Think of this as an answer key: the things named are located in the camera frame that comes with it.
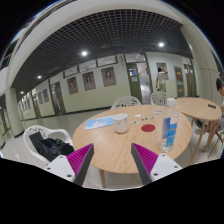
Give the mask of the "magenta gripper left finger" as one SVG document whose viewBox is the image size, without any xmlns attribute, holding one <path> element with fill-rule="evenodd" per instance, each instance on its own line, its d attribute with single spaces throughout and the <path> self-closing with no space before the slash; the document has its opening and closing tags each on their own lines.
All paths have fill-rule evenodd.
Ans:
<svg viewBox="0 0 224 224">
<path fill-rule="evenodd" d="M 94 144 L 91 143 L 67 156 L 57 156 L 45 167 L 45 170 L 82 186 L 93 155 Z"/>
</svg>

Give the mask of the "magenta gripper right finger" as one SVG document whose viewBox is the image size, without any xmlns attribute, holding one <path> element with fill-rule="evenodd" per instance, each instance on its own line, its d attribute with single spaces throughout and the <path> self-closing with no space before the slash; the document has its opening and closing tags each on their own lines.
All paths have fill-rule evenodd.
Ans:
<svg viewBox="0 0 224 224">
<path fill-rule="evenodd" d="M 150 184 L 182 169 L 167 154 L 158 155 L 136 143 L 131 144 L 131 154 L 143 185 Z"/>
</svg>

